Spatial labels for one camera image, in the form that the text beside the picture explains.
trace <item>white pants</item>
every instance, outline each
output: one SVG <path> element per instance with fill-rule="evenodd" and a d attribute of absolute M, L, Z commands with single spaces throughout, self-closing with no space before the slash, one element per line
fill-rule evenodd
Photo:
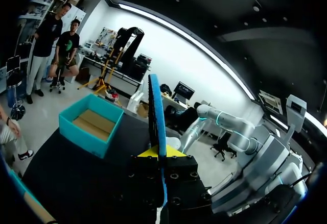
<path fill-rule="evenodd" d="M 11 121 L 19 127 L 17 121 L 13 119 Z M 17 139 L 15 134 L 10 130 L 10 128 L 6 124 L 4 124 L 0 133 L 0 143 L 1 145 L 5 146 L 8 142 L 11 141 L 14 142 L 18 154 L 24 154 L 27 152 L 27 146 L 24 138 L 20 136 L 20 138 Z"/>
<path fill-rule="evenodd" d="M 32 93 L 34 80 L 35 81 L 35 88 L 37 90 L 41 89 L 41 80 L 46 68 L 46 63 L 48 62 L 49 57 L 33 57 L 31 72 L 29 75 L 29 79 L 27 82 L 26 94 L 30 95 Z"/>

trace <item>ceiling light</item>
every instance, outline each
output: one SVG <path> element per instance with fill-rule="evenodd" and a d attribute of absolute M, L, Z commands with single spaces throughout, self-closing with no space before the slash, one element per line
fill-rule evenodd
<path fill-rule="evenodd" d="M 201 50 L 203 50 L 208 56 L 210 56 L 212 59 L 214 59 L 238 84 L 239 86 L 241 86 L 241 88 L 244 90 L 244 92 L 247 94 L 247 96 L 251 99 L 251 100 L 255 100 L 254 96 L 251 94 L 251 92 L 248 90 L 248 88 L 243 84 L 243 82 L 241 81 L 241 79 L 233 72 L 233 70 L 227 66 L 226 63 L 224 63 L 219 57 L 217 57 L 214 53 L 212 53 L 207 47 L 205 47 L 203 44 L 201 44 L 199 41 L 197 41 L 196 39 L 194 39 L 192 36 L 190 36 L 189 34 L 185 33 L 183 30 L 179 29 L 178 27 L 172 25 L 171 23 L 157 17 L 154 16 L 148 12 L 139 10 L 137 8 L 131 7 L 131 6 L 126 6 L 123 4 L 119 4 L 119 6 L 122 9 L 128 10 L 128 11 L 132 11 L 134 13 L 137 13 L 139 15 L 145 16 L 149 19 L 152 19 L 164 26 L 166 26 L 167 28 L 169 28 L 170 30 L 180 34 L 181 36 L 183 36 L 185 39 L 187 39 L 188 41 L 192 42 L 194 45 L 196 45 L 198 48 L 200 48 Z"/>
<path fill-rule="evenodd" d="M 279 132 L 279 129 L 276 128 L 276 134 L 278 137 L 281 137 L 281 133 Z"/>
<path fill-rule="evenodd" d="M 254 11 L 259 12 L 260 8 L 258 6 L 253 6 Z"/>
<path fill-rule="evenodd" d="M 281 122 L 279 119 L 275 118 L 274 116 L 270 116 L 272 120 L 274 120 L 275 122 L 277 122 L 277 124 L 279 124 L 280 126 L 282 126 L 284 129 L 288 130 L 288 126 L 286 124 L 284 124 L 283 122 Z"/>
<path fill-rule="evenodd" d="M 325 135 L 325 137 L 327 137 L 327 129 L 314 116 L 306 112 L 305 118 L 313 123 Z"/>

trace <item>cardboard box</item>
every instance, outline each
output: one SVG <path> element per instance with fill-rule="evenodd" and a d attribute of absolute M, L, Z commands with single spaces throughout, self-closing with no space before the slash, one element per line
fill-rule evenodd
<path fill-rule="evenodd" d="M 89 109 L 78 116 L 73 121 L 73 124 L 103 141 L 108 140 L 109 135 L 115 126 L 114 122 L 92 112 Z"/>
<path fill-rule="evenodd" d="M 80 0 L 68 0 L 68 3 L 76 6 Z"/>
<path fill-rule="evenodd" d="M 104 158 L 123 114 L 123 109 L 91 94 L 59 114 L 59 130 L 72 143 Z"/>
<path fill-rule="evenodd" d="M 140 103 L 137 108 L 137 114 L 143 118 L 147 118 L 149 116 L 149 105 Z"/>

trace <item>yellow tripod stand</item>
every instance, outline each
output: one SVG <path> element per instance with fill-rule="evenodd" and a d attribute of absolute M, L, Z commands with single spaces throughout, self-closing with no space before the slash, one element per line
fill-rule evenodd
<path fill-rule="evenodd" d="M 117 65 L 117 63 L 118 63 L 118 61 L 119 61 L 119 59 L 120 59 L 120 57 L 121 57 L 121 55 L 122 55 L 122 51 L 119 53 L 119 55 L 117 56 L 117 59 L 116 59 L 116 61 L 114 62 L 114 65 Z M 104 81 L 103 81 L 103 79 L 102 79 L 102 85 L 94 92 L 94 94 L 98 94 L 102 89 L 106 89 L 107 87 L 109 87 L 109 89 L 111 90 L 111 87 L 110 87 L 110 85 L 109 85 L 109 82 L 110 82 L 110 80 L 111 80 L 111 77 L 112 77 L 112 73 L 113 73 L 113 69 L 114 69 L 114 67 L 112 67 L 111 68 L 111 71 L 110 71 L 110 74 L 109 74 L 109 77 L 108 77 L 108 79 L 107 79 L 107 83 L 105 83 Z"/>
<path fill-rule="evenodd" d="M 109 89 L 111 89 L 111 87 L 110 87 L 110 85 L 109 85 L 109 82 L 110 82 L 110 80 L 111 80 L 111 77 L 112 77 L 112 73 L 113 73 L 114 67 L 112 67 L 112 69 L 111 69 L 111 72 L 110 72 L 110 75 L 109 75 L 109 77 L 108 77 L 108 81 L 107 81 L 107 83 L 104 82 L 104 77 L 105 77 L 105 75 L 106 75 L 106 69 L 107 69 L 107 66 L 108 66 L 109 60 L 110 60 L 110 58 L 111 58 L 111 56 L 112 56 L 112 54 L 113 54 L 113 51 L 114 51 L 114 49 L 112 49 L 112 51 L 111 51 L 111 53 L 110 53 L 110 55 L 109 55 L 109 57 L 108 57 L 108 59 L 107 59 L 105 65 L 104 65 L 104 67 L 103 67 L 103 70 L 102 70 L 101 76 L 99 76 L 99 77 L 95 78 L 94 80 L 91 80 L 91 81 L 87 82 L 86 84 L 84 84 L 84 85 L 78 87 L 78 88 L 77 88 L 78 90 L 79 90 L 80 88 L 86 87 L 87 85 L 89 85 L 89 84 L 93 84 L 93 83 L 97 83 L 95 87 L 98 87 L 97 90 L 94 92 L 95 95 L 98 94 L 98 93 L 99 93 L 102 89 L 104 89 L 104 88 L 109 87 Z M 116 58 L 116 60 L 115 60 L 115 62 L 114 62 L 115 65 L 118 63 L 118 61 L 119 61 L 119 59 L 120 59 L 122 53 L 123 53 L 123 50 L 120 51 L 120 53 L 118 54 L 118 56 L 117 56 L 117 58 Z"/>

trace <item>man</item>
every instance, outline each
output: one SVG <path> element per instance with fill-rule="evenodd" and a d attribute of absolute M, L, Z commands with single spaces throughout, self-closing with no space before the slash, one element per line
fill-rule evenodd
<path fill-rule="evenodd" d="M 68 71 L 64 71 L 60 74 L 59 82 L 62 85 L 65 85 L 64 77 L 76 76 L 79 73 L 74 56 L 80 43 L 80 36 L 76 33 L 80 23 L 81 22 L 77 19 L 73 20 L 71 23 L 71 30 L 64 32 L 57 42 L 55 58 L 51 63 L 49 74 L 50 77 L 54 77 L 52 82 L 53 86 L 57 85 L 56 70 L 58 67 L 66 66 L 68 69 Z"/>
<path fill-rule="evenodd" d="M 36 75 L 35 93 L 39 96 L 44 96 L 43 92 L 41 91 L 41 80 L 44 74 L 44 70 L 51 54 L 53 42 L 58 39 L 61 34 L 61 18 L 66 15 L 71 7 L 72 6 L 69 3 L 64 4 L 56 15 L 47 17 L 41 26 L 36 30 L 34 35 L 36 39 L 33 50 L 34 57 L 26 88 L 26 99 L 28 104 L 33 103 L 31 93 Z"/>
<path fill-rule="evenodd" d="M 23 137 L 20 134 L 20 128 L 15 120 L 11 120 L 4 109 L 0 105 L 0 118 L 4 125 L 0 125 L 0 144 L 6 145 L 8 142 L 13 141 L 16 147 L 16 151 L 18 153 L 18 158 L 22 161 L 25 159 L 32 158 L 34 152 L 32 150 L 28 150 L 25 144 Z"/>

